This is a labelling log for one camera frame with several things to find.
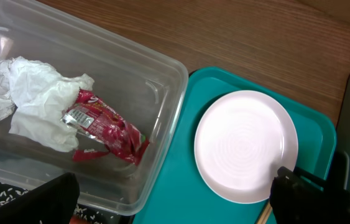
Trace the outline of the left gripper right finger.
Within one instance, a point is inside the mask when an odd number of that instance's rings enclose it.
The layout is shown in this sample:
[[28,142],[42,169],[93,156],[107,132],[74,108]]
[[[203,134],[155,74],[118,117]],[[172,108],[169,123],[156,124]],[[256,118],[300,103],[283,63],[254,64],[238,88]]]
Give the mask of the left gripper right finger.
[[295,168],[282,166],[270,190],[269,202],[278,224],[350,223],[350,190]]

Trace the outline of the red snack wrapper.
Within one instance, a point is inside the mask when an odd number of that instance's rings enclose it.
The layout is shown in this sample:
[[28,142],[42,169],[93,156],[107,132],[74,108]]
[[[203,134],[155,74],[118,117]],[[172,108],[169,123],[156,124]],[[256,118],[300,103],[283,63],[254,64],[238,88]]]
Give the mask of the red snack wrapper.
[[74,161],[97,159],[108,154],[139,165],[149,140],[133,124],[127,122],[92,91],[80,89],[75,103],[66,110],[61,121],[77,132],[105,146],[102,151],[77,149]]

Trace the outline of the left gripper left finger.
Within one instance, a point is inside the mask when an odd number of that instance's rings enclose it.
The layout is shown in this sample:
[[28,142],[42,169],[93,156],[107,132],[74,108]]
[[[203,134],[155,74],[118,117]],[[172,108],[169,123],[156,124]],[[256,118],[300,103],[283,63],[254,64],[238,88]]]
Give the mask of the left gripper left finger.
[[63,174],[0,207],[0,224],[69,224],[80,196],[72,173]]

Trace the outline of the peanuts and rice scraps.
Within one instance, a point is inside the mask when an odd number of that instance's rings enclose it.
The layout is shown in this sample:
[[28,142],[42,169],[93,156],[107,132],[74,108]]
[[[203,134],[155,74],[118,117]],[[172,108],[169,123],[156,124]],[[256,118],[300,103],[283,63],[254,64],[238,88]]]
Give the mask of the peanuts and rice scraps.
[[61,178],[34,190],[0,182],[0,223],[120,223],[121,216],[75,202],[75,182]]

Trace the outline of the white napkin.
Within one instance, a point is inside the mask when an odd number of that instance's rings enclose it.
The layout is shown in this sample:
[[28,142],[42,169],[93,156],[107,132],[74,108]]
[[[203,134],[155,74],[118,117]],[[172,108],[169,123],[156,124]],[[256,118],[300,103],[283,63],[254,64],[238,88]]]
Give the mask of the white napkin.
[[0,121],[10,116],[9,133],[59,152],[78,147],[76,129],[61,118],[80,90],[92,90],[87,74],[62,76],[48,63],[24,57],[0,59]]

